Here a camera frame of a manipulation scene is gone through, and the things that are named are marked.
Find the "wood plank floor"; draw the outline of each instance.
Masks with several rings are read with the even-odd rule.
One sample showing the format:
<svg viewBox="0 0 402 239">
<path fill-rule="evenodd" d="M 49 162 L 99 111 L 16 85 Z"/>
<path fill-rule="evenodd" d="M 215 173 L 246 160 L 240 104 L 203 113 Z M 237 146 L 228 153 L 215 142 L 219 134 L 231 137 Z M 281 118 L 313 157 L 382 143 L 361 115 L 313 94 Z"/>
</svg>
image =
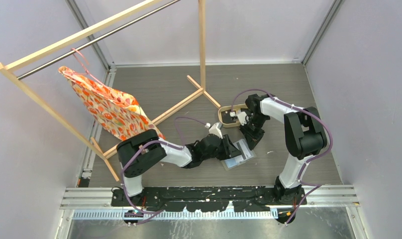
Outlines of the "wood plank floor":
<svg viewBox="0 0 402 239">
<path fill-rule="evenodd" d="M 199 82 L 198 66 L 132 67 L 118 68 L 113 87 L 130 93 L 139 101 L 148 117 L 155 117 L 193 93 L 195 87 L 186 79 L 191 75 Z M 309 83 L 301 64 L 274 65 L 224 65 L 207 66 L 207 91 L 222 105 L 231 105 L 241 91 L 259 88 L 269 91 L 280 99 L 296 106 L 315 106 Z M 249 93 L 236 101 L 244 103 Z M 218 121 L 217 108 L 200 96 L 172 117 L 158 125 L 167 140 L 181 144 L 173 125 L 177 116 L 191 116 L 213 124 Z M 194 121 L 181 121 L 184 143 L 192 143 L 207 135 L 207 130 Z M 227 186 L 227 185 L 273 185 L 286 163 L 284 127 L 277 120 L 269 120 L 263 129 L 264 138 L 255 148 L 256 158 L 226 171 L 216 159 L 204 161 L 200 167 L 182 169 L 176 165 L 157 164 L 143 175 L 144 186 Z M 237 128 L 224 129 L 233 142 L 243 136 Z M 103 131 L 99 140 L 103 151 L 119 140 Z M 110 159 L 120 172 L 117 155 Z M 314 161 L 307 169 L 304 181 L 322 184 L 340 184 L 333 157 L 328 155 Z M 112 187 L 115 182 L 106 165 L 96 157 L 90 187 Z"/>
</svg>

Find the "wooden frame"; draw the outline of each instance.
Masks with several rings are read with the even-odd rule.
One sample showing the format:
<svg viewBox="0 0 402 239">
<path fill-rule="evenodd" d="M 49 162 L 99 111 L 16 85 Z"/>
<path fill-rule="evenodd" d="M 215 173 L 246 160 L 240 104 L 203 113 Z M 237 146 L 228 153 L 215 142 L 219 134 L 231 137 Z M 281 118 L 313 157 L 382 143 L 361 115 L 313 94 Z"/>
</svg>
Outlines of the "wooden frame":
<svg viewBox="0 0 402 239">
<path fill-rule="evenodd" d="M 134 13 L 137 13 L 147 7 L 160 2 L 161 0 L 145 0 L 137 5 L 134 5 L 118 14 L 115 14 L 103 21 L 100 21 L 90 27 L 87 27 L 71 36 L 66 37 L 56 43 L 51 44 L 39 51 L 36 51 L 28 56 L 25 56 L 15 62 L 12 62 L 7 65 L 3 65 L 0 63 L 0 72 L 12 81 L 16 86 L 18 86 L 25 94 L 27 94 L 32 100 L 34 100 L 37 104 L 39 104 L 44 110 L 46 110 L 51 116 L 53 116 L 58 122 L 60 122 L 67 130 L 69 130 L 73 135 L 75 135 L 80 141 L 82 141 L 87 147 L 89 147 L 96 155 L 98 155 L 107 165 L 110 172 L 114 176 L 116 181 L 119 181 L 119 177 L 113 170 L 110 165 L 108 159 L 116 154 L 116 145 L 109 149 L 106 152 L 102 152 L 99 145 L 97 144 L 94 138 L 91 138 L 91 142 L 86 139 L 76 128 L 74 128 L 69 122 L 66 121 L 57 111 L 51 108 L 37 93 L 32 91 L 26 84 L 18 79 L 18 77 L 13 73 L 16 70 L 19 70 L 35 61 L 42 59 L 45 56 L 48 56 L 58 50 L 67 47 L 75 42 L 78 42 L 85 37 L 99 32 L 116 22 L 119 22 Z M 198 98 L 200 95 L 206 96 L 214 106 L 220 108 L 220 104 L 206 91 L 206 82 L 205 82 L 205 0 L 198 0 L 198 10 L 199 10 L 199 28 L 200 28 L 200 82 L 199 85 L 195 80 L 193 80 L 190 76 L 187 76 L 187 79 L 197 88 L 197 90 L 177 103 L 175 106 L 171 107 L 157 118 L 153 120 L 153 124 L 157 125 L 176 113 L 178 110 L 182 109 L 184 106 Z"/>
</svg>

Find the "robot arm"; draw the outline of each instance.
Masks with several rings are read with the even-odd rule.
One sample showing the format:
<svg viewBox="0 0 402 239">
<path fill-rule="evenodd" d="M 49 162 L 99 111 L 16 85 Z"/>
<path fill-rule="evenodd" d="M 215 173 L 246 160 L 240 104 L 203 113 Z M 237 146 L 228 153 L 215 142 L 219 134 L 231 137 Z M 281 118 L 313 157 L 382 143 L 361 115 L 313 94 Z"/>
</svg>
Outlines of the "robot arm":
<svg viewBox="0 0 402 239">
<path fill-rule="evenodd" d="M 221 126 L 221 123 L 215 123 L 209 128 L 209 134 L 202 140 L 184 146 L 160 139 L 153 129 L 118 144 L 117 153 L 122 167 L 124 167 L 139 148 L 146 143 L 153 140 L 165 142 L 148 146 L 125 170 L 124 184 L 128 196 L 133 197 L 142 192 L 142 174 L 158 162 L 176 164 L 181 168 L 194 168 L 210 158 L 225 160 L 241 155 L 241 152 L 229 140 L 228 135 L 221 133 Z"/>
<path fill-rule="evenodd" d="M 286 148 L 289 156 L 283 172 L 276 179 L 274 196 L 278 201 L 288 202 L 301 189 L 298 175 L 305 161 L 319 154 L 327 145 L 324 129 L 312 117 L 282 106 L 268 95 L 250 95 L 245 104 L 249 109 L 248 114 L 239 112 L 235 117 L 241 123 L 239 129 L 245 136 L 249 149 L 254 149 L 262 139 L 263 124 L 270 117 L 285 125 Z M 319 117 L 318 111 L 314 107 L 304 108 L 304 110 Z"/>
</svg>

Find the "floral cloth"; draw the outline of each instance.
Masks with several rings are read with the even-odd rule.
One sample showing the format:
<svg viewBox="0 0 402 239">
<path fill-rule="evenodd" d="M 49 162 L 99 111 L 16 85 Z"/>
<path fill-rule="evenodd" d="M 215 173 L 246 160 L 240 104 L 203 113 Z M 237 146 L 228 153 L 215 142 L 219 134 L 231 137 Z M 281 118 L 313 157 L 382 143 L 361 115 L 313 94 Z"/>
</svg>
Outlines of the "floral cloth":
<svg viewBox="0 0 402 239">
<path fill-rule="evenodd" d="M 68 79 L 93 117 L 117 138 L 125 140 L 152 128 L 164 138 L 134 96 L 103 86 L 66 66 L 60 67 L 59 72 Z"/>
</svg>

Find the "pink hanger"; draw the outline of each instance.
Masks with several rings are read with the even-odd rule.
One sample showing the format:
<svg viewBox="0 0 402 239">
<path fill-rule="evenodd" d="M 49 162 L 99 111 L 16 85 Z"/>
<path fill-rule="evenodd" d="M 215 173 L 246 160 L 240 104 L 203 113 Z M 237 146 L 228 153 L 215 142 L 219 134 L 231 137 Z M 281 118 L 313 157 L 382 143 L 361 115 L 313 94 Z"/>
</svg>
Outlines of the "pink hanger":
<svg viewBox="0 0 402 239">
<path fill-rule="evenodd" d="M 89 62 L 87 61 L 87 59 L 85 58 L 85 56 L 83 56 L 83 54 L 81 54 L 81 52 L 79 52 L 77 49 L 75 48 L 71 48 L 72 50 L 76 51 L 86 62 L 86 64 L 88 66 L 90 66 Z M 95 81 L 97 81 L 99 84 L 106 86 L 105 84 L 103 84 L 103 82 L 99 81 L 95 76 L 93 76 L 90 71 L 85 67 L 85 65 L 78 59 L 78 57 L 75 55 L 75 53 L 73 54 L 73 56 L 75 57 L 75 59 L 81 64 L 82 68 L 85 70 L 85 73 L 76 73 L 79 75 L 89 75 L 91 76 Z"/>
</svg>

